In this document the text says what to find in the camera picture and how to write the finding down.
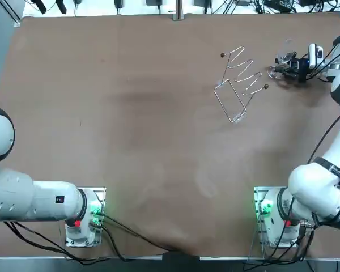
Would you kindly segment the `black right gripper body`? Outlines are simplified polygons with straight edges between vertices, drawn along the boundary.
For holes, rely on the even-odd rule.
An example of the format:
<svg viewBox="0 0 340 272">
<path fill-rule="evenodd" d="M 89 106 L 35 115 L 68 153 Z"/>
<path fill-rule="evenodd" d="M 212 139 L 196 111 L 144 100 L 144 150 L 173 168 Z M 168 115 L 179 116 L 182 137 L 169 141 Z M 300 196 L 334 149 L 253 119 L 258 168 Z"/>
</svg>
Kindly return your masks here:
<svg viewBox="0 0 340 272">
<path fill-rule="evenodd" d="M 310 72 L 309 59 L 292 58 L 289 64 L 289 74 L 296 78 L 299 83 L 305 83 Z"/>
</svg>

